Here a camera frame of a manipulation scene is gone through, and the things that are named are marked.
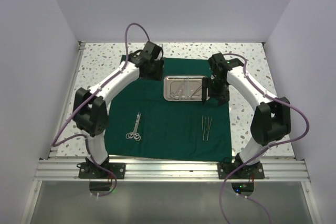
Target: cable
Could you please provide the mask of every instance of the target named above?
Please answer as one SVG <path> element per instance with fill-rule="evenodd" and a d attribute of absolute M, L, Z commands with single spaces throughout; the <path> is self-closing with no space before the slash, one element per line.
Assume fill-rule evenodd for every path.
<path fill-rule="evenodd" d="M 79 137 L 79 136 L 83 136 L 85 137 L 85 146 L 86 146 L 86 149 L 87 149 L 87 152 L 88 154 L 90 155 L 90 158 L 92 160 L 92 162 L 98 167 L 100 168 L 101 170 L 107 172 L 108 174 L 110 174 L 114 180 L 115 180 L 115 183 L 114 183 L 114 186 L 113 188 L 111 188 L 111 190 L 107 193 L 104 193 L 104 194 L 99 194 L 97 193 L 97 196 L 98 197 L 102 197 L 102 196 L 106 196 L 106 195 L 109 195 L 111 192 L 113 192 L 113 190 L 116 188 L 117 186 L 117 177 L 115 176 L 115 174 L 110 171 L 110 170 L 107 170 L 105 169 L 104 167 L 100 166 L 93 158 L 91 152 L 90 152 L 90 149 L 89 149 L 89 145 L 88 145 L 88 139 L 87 139 L 87 136 L 85 136 L 84 134 L 75 134 L 73 136 L 70 136 L 60 142 L 57 143 L 57 140 L 59 139 L 60 135 L 62 134 L 62 132 L 64 131 L 64 129 L 66 128 L 66 126 L 70 123 L 70 121 L 75 117 L 75 115 L 87 104 L 91 101 L 92 98 L 94 98 L 98 93 L 99 91 L 101 91 L 101 89 L 103 87 L 105 87 L 112 79 L 114 79 L 117 75 L 119 75 L 127 66 L 127 63 L 128 63 L 128 60 L 129 60 L 129 51 L 128 51 L 128 40 L 127 40 L 127 35 L 128 35 L 128 30 L 130 29 L 131 26 L 139 26 L 143 31 L 144 33 L 146 34 L 146 37 L 147 37 L 147 40 L 150 41 L 149 39 L 149 36 L 148 36 L 148 33 L 147 31 L 141 26 L 139 25 L 138 23 L 130 23 L 126 30 L 125 30 L 125 50 L 126 50 L 126 59 L 125 59 L 125 63 L 124 65 L 121 67 L 121 70 L 119 70 L 118 72 L 116 72 L 114 75 L 112 75 L 109 79 L 107 79 L 105 82 L 103 82 L 103 84 L 92 94 L 90 95 L 89 98 L 87 98 L 86 100 L 83 101 L 83 103 L 81 105 L 79 105 L 74 111 L 73 113 L 71 114 L 71 116 L 65 121 L 65 123 L 62 125 L 62 127 L 59 129 L 59 131 L 57 132 L 56 136 L 54 137 L 53 139 L 53 142 L 51 143 L 51 146 L 52 147 L 57 147 L 67 141 L 69 141 L 70 139 L 73 139 L 75 137 Z"/>
<path fill-rule="evenodd" d="M 296 112 L 298 112 L 304 119 L 305 123 L 306 123 L 306 130 L 304 131 L 304 133 L 302 133 L 300 136 L 296 137 L 296 138 L 293 138 L 291 140 L 286 140 L 286 141 L 281 141 L 279 143 L 273 143 L 273 144 L 269 144 L 268 147 L 264 148 L 263 150 L 261 150 L 258 154 L 256 154 L 255 156 L 253 156 L 252 158 L 250 158 L 248 161 L 244 162 L 243 164 L 241 164 L 240 166 L 238 166 L 236 169 L 234 169 L 232 172 L 230 172 L 224 179 L 223 183 L 222 183 L 222 186 L 221 186 L 221 191 L 219 193 L 219 205 L 221 207 L 221 211 L 222 211 L 222 214 L 225 218 L 225 220 L 229 223 L 229 224 L 232 224 L 232 222 L 229 220 L 228 216 L 225 214 L 224 212 L 224 208 L 223 208 L 223 202 L 222 202 L 222 195 L 223 195 L 223 190 L 224 190 L 224 187 L 225 187 L 225 184 L 227 182 L 227 180 L 234 174 L 236 173 L 238 170 L 240 170 L 241 168 L 243 168 L 245 165 L 247 165 L 249 162 L 251 162 L 252 160 L 256 159 L 257 157 L 261 156 L 263 153 L 265 153 L 268 148 L 271 148 L 271 147 L 274 147 L 274 146 L 277 146 L 277 145 L 281 145 L 281 144 L 287 144 L 287 143 L 292 143 L 292 142 L 295 142 L 297 140 L 300 140 L 302 139 L 303 137 L 305 137 L 307 135 L 307 133 L 309 132 L 309 129 L 310 129 L 310 124 L 309 124 L 309 121 L 308 121 L 308 118 L 306 117 L 306 115 L 301 111 L 299 110 L 297 107 L 289 104 L 289 103 L 285 103 L 285 102 L 282 102 L 280 101 L 279 99 L 277 98 L 273 98 L 271 96 L 269 96 L 268 94 L 264 93 L 252 80 L 251 78 L 248 76 L 247 74 L 247 71 L 246 71 L 246 67 L 247 67 L 247 59 L 239 54 L 234 54 L 234 53 L 228 53 L 228 54 L 223 54 L 223 56 L 225 55 L 231 55 L 231 56 L 236 56 L 236 57 L 239 57 L 241 58 L 243 61 L 244 61 L 244 66 L 243 66 L 243 73 L 246 77 L 246 79 L 248 80 L 249 83 L 251 83 L 251 85 L 256 89 L 258 90 L 258 92 L 260 92 L 262 95 L 264 95 L 265 97 L 267 97 L 268 99 L 272 100 L 272 101 L 275 101 L 277 103 L 280 103 L 284 106 L 287 106 L 293 110 L 295 110 Z M 267 216 L 268 216 L 268 219 L 269 219 L 269 223 L 273 223 L 271 217 L 270 217 L 270 212 L 266 209 L 266 207 L 264 205 L 262 205 L 261 203 L 259 203 L 258 201 L 256 201 L 255 199 L 252 199 L 252 198 L 249 198 L 247 197 L 249 200 L 257 203 L 259 206 L 261 206 Z"/>

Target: green cloth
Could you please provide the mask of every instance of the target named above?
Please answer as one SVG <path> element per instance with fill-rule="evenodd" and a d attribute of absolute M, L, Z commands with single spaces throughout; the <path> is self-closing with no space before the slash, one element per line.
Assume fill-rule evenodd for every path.
<path fill-rule="evenodd" d="M 206 60 L 165 59 L 163 77 L 171 75 L 210 76 L 211 72 Z M 138 112 L 139 142 L 125 138 L 133 131 Z M 208 141 L 203 141 L 202 116 L 212 117 Z M 228 104 L 218 107 L 214 99 L 205 105 L 169 102 L 163 98 L 163 81 L 139 79 L 111 102 L 105 146 L 111 155 L 217 162 L 231 158 Z"/>

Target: metal tray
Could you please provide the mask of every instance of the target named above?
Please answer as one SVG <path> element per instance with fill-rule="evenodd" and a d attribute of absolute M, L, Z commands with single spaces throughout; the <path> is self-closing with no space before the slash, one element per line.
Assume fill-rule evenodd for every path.
<path fill-rule="evenodd" d="M 164 99 L 171 102 L 201 101 L 203 77 L 206 76 L 166 76 L 163 79 Z"/>

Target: terrazzo tabletop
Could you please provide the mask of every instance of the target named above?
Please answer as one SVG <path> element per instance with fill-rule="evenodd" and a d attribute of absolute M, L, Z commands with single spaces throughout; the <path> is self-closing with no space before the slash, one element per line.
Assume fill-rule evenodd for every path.
<path fill-rule="evenodd" d="M 233 52 L 241 54 L 248 59 L 247 70 L 266 89 L 276 94 L 274 83 L 268 68 L 264 49 L 261 43 L 161 43 L 164 56 L 182 59 L 208 59 L 217 52 Z M 144 43 L 129 43 L 129 51 L 142 49 Z M 86 43 L 82 54 L 75 85 L 72 89 L 71 98 L 66 108 L 65 118 L 72 112 L 75 91 L 80 87 L 85 89 L 95 85 L 109 75 L 120 64 L 121 55 L 125 54 L 124 43 Z M 232 154 L 235 156 L 247 144 L 251 137 L 250 124 L 254 112 L 243 96 L 232 86 L 229 86 L 230 102 L 230 128 L 232 138 Z M 60 140 L 72 136 L 80 131 L 73 121 L 66 127 Z M 70 140 L 53 148 L 55 156 L 86 156 L 84 140 L 80 137 Z M 294 157 L 291 144 L 284 144 L 269 149 L 264 156 L 269 157 Z"/>

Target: purple cable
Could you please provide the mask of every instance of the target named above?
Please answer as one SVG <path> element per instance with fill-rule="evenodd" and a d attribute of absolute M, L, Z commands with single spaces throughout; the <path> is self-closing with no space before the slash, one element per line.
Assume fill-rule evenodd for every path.
<path fill-rule="evenodd" d="M 57 147 L 63 143 L 65 143 L 66 141 L 69 141 L 70 139 L 73 139 L 75 137 L 79 137 L 79 136 L 83 136 L 85 137 L 85 145 L 86 145 L 86 149 L 87 149 L 87 152 L 88 154 L 90 155 L 91 157 L 91 160 L 92 162 L 100 169 L 102 169 L 103 171 L 109 173 L 110 175 L 113 176 L 114 180 L 115 180 L 115 183 L 114 183 L 114 187 L 108 192 L 108 193 L 105 193 L 105 194 L 102 194 L 102 195 L 99 195 L 99 197 L 101 196 L 106 196 L 106 195 L 109 195 L 111 192 L 113 192 L 113 190 L 116 188 L 117 186 L 117 178 L 115 176 L 115 174 L 110 171 L 110 170 L 107 170 L 105 169 L 104 167 L 100 166 L 94 159 L 93 159 L 93 156 L 91 155 L 91 152 L 89 150 L 89 146 L 88 146 L 88 140 L 87 140 L 87 137 L 84 135 L 84 134 L 75 134 L 73 136 L 70 136 L 60 142 L 57 143 L 57 140 L 58 138 L 60 137 L 60 135 L 62 134 L 62 132 L 64 131 L 64 129 L 66 128 L 66 126 L 70 123 L 70 121 L 75 117 L 75 115 L 87 104 L 89 103 L 89 101 L 91 101 L 91 99 L 93 97 L 95 97 L 101 88 L 105 87 L 113 78 L 115 78 L 117 75 L 119 75 L 127 66 L 127 63 L 128 63 L 128 60 L 129 60 L 129 52 L 128 52 L 128 41 L 127 41 L 127 34 L 128 34 L 128 30 L 130 29 L 131 26 L 133 25 L 136 25 L 136 26 L 139 26 L 143 31 L 144 33 L 146 34 L 147 36 L 147 39 L 148 41 L 150 40 L 149 39 L 149 36 L 148 36 L 148 33 L 147 31 L 141 26 L 139 25 L 138 23 L 130 23 L 127 28 L 126 28 L 126 31 L 125 31 L 125 50 L 126 50 L 126 59 L 125 59 L 125 63 L 124 65 L 121 67 L 121 70 L 119 70 L 118 72 L 116 72 L 114 75 L 112 75 L 109 79 L 107 79 L 105 82 L 103 82 L 103 84 L 101 85 L 100 88 L 98 88 L 88 99 L 86 99 L 85 101 L 83 101 L 83 103 L 81 105 L 79 105 L 74 111 L 73 113 L 71 114 L 71 116 L 65 121 L 65 123 L 62 125 L 62 127 L 59 129 L 59 131 L 57 132 L 51 146 L 52 147 Z"/>
<path fill-rule="evenodd" d="M 260 92 L 262 95 L 264 95 L 264 96 L 267 97 L 268 99 L 270 99 L 270 100 L 272 100 L 272 101 L 275 101 L 275 102 L 277 102 L 277 103 L 280 103 L 280 104 L 282 104 L 282 105 L 284 105 L 284 106 L 287 106 L 287 107 L 289 107 L 289 108 L 295 110 L 296 112 L 298 112 L 298 113 L 303 117 L 303 119 L 304 119 L 305 122 L 306 122 L 306 130 L 304 131 L 303 134 L 301 134 L 300 136 L 298 136 L 298 137 L 296 137 L 296 138 L 290 139 L 290 140 L 282 141 L 282 142 L 280 142 L 280 143 L 270 144 L 270 145 L 268 146 L 268 148 L 271 148 L 271 147 L 274 147 L 274 146 L 277 146 L 277 145 L 281 145 L 281 144 L 292 143 L 292 142 L 295 142 L 295 141 L 297 141 L 297 140 L 302 139 L 304 136 L 307 135 L 307 133 L 308 133 L 308 131 L 309 131 L 309 129 L 310 129 L 310 125 L 309 125 L 308 118 L 306 117 L 306 115 L 305 115 L 301 110 L 299 110 L 297 107 L 295 107 L 295 106 L 293 106 L 293 105 L 291 105 L 291 104 L 289 104 L 289 103 L 282 102 L 282 101 L 280 101 L 280 100 L 277 99 L 277 98 L 273 98 L 273 97 L 271 97 L 271 96 L 265 94 L 260 88 L 258 88 L 258 86 L 257 86 L 257 85 L 251 80 L 251 78 L 247 75 L 247 71 L 246 71 L 247 59 L 246 59 L 245 57 L 243 57 L 243 56 L 241 56 L 241 55 L 239 55 L 239 54 L 234 54 L 234 53 L 223 54 L 223 56 L 225 56 L 225 55 L 236 56 L 236 57 L 240 57 L 241 59 L 243 59 L 243 61 L 244 61 L 243 72 L 244 72 L 244 75 L 246 76 L 246 79 L 249 81 L 249 83 L 251 83 L 251 85 L 252 85 L 256 90 L 258 90 L 258 92 Z M 223 195 L 223 190 L 224 190 L 226 181 L 227 181 L 227 180 L 228 180 L 234 173 L 236 173 L 238 170 L 240 170 L 241 168 L 243 168 L 243 167 L 244 167 L 245 165 L 247 165 L 249 162 L 251 162 L 252 160 L 256 159 L 257 157 L 259 157 L 259 156 L 261 156 L 263 153 L 265 153 L 265 152 L 268 150 L 268 148 L 264 148 L 263 150 L 261 150 L 258 154 L 256 154 L 255 156 L 253 156 L 252 158 L 250 158 L 248 161 L 244 162 L 244 163 L 241 164 L 240 166 L 238 166 L 236 169 L 234 169 L 232 172 L 230 172 L 230 173 L 225 177 L 225 179 L 224 179 L 224 181 L 223 181 L 223 183 L 222 183 L 221 189 L 220 189 L 221 191 L 220 191 L 220 193 L 219 193 L 219 205 L 220 205 L 220 207 L 221 207 L 221 211 L 222 211 L 222 214 L 223 214 L 225 220 L 226 220 L 229 224 L 232 224 L 232 222 L 229 220 L 228 216 L 225 214 L 225 212 L 224 212 L 224 208 L 223 208 L 223 202 L 222 202 L 222 195 Z M 259 202 L 256 201 L 255 199 L 252 199 L 252 198 L 249 198 L 249 197 L 247 197 L 247 198 L 248 198 L 249 200 L 251 200 L 251 201 L 257 203 L 259 206 L 261 206 L 261 207 L 265 210 L 265 212 L 266 212 L 266 214 L 267 214 L 267 216 L 268 216 L 269 223 L 273 223 L 273 221 L 272 221 L 272 219 L 271 219 L 271 217 L 270 217 L 270 212 L 266 209 L 265 206 L 263 206 L 261 203 L 259 203 Z"/>

